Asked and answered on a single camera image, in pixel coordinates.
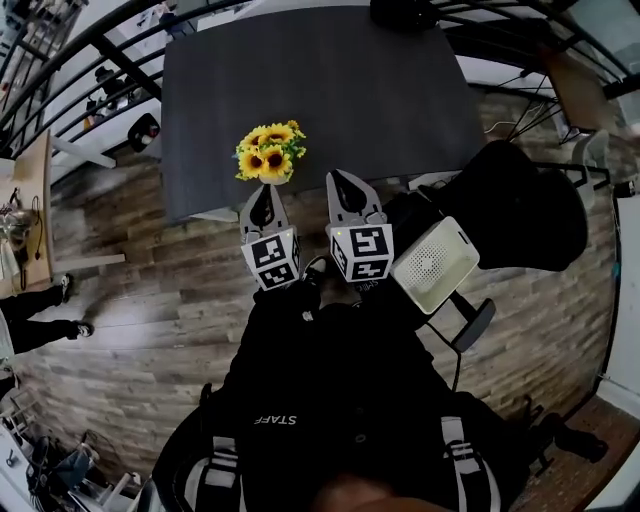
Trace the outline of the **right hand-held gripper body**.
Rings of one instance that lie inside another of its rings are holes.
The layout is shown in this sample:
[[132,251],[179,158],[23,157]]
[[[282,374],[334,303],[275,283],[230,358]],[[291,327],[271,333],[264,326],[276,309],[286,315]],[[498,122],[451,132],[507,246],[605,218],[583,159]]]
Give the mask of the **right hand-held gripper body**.
[[330,254],[345,281],[386,278],[394,260],[393,232],[376,191],[339,169],[327,174],[326,189]]

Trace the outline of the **person's black jacket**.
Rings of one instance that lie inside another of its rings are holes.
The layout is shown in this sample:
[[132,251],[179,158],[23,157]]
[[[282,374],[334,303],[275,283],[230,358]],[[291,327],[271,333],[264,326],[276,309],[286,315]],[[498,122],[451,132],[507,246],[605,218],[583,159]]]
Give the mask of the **person's black jacket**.
[[508,512],[522,435],[455,392],[397,302],[260,291],[221,387],[204,388],[152,478],[167,512],[347,512],[334,494]]

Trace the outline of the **beige perforated plastic basket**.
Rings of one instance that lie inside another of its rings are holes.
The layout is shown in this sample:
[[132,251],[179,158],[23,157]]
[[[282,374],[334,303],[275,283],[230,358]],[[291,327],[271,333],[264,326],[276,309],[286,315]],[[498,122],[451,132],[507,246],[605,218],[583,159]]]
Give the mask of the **beige perforated plastic basket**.
[[477,267],[480,254],[451,216],[435,223],[393,264],[391,275],[426,315],[434,313]]

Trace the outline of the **light wooden desk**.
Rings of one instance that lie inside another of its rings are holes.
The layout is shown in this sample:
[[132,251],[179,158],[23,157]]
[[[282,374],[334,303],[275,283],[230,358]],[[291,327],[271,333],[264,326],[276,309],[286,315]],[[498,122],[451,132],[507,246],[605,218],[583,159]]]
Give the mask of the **light wooden desk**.
[[48,132],[16,160],[0,159],[0,299],[52,281],[50,163]]

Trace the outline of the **black metal railing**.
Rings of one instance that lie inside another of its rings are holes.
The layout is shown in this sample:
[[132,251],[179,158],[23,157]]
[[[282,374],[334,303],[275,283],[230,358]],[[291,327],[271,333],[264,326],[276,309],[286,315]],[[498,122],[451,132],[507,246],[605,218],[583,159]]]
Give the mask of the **black metal railing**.
[[[44,116],[46,108],[59,96],[106,62],[112,62],[118,68],[109,74],[109,79],[128,76],[133,81],[129,88],[141,90],[144,101],[160,98],[156,81],[161,72],[148,74],[142,67],[162,57],[165,50],[158,48],[137,59],[126,56],[126,50],[136,44],[157,34],[170,38],[188,35],[194,31],[193,22],[198,17],[219,21],[230,13],[241,18],[256,12],[260,6],[273,12],[276,9],[274,1],[206,0],[204,6],[171,15],[122,43],[108,41],[109,30],[160,4],[160,0],[130,0],[62,45],[57,53],[42,53],[25,39],[16,40],[10,49],[12,52],[20,51],[23,56],[32,56],[42,64],[28,65],[24,76],[18,74],[18,65],[10,62],[0,65],[0,80],[7,86],[0,98],[0,154],[19,156],[41,133],[90,99],[99,90],[98,85],[65,102],[50,118]],[[546,43],[553,49],[574,52],[591,62],[608,97],[618,98],[640,90],[640,71],[632,70],[586,29],[558,10],[558,5],[569,5],[573,1],[426,0],[426,3],[428,14],[437,21],[478,26],[480,34],[471,39],[476,45],[498,47],[500,37]]]

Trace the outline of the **black office chair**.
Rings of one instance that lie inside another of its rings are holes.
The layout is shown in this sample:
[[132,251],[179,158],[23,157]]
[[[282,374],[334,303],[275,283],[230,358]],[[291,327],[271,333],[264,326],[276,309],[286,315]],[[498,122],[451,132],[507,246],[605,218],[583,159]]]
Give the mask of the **black office chair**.
[[502,140],[488,143],[443,187],[400,193],[383,210],[398,254],[451,217],[478,251],[482,270],[561,272],[588,242],[587,214],[573,183]]

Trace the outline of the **yellow sunflower bouquet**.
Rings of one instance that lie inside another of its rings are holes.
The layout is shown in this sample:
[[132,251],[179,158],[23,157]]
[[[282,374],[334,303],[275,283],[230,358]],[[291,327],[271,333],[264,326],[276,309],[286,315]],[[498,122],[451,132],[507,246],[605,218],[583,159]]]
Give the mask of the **yellow sunflower bouquet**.
[[259,125],[236,146],[234,159],[238,165],[235,178],[259,180],[267,185],[288,183],[296,163],[305,156],[306,135],[297,121]]

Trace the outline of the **brown wooden desk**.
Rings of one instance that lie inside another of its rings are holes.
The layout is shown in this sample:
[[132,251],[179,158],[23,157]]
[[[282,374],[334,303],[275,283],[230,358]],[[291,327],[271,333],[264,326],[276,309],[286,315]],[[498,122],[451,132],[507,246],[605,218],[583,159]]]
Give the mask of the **brown wooden desk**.
[[566,52],[541,50],[539,56],[570,128],[583,133],[618,132],[613,105],[593,70]]

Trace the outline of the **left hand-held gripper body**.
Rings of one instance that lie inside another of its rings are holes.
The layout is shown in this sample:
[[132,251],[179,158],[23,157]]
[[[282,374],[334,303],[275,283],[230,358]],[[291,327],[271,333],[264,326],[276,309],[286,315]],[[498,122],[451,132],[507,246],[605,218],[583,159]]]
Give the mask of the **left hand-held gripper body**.
[[300,277],[297,232],[274,185],[264,184],[240,212],[241,250],[262,290],[274,290]]

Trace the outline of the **small black bin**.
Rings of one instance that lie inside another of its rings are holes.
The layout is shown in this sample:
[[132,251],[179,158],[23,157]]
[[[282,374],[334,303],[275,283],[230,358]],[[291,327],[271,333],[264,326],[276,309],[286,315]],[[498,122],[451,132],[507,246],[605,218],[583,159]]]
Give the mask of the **small black bin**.
[[135,152],[141,153],[159,133],[160,123],[151,113],[145,113],[130,127],[127,140]]

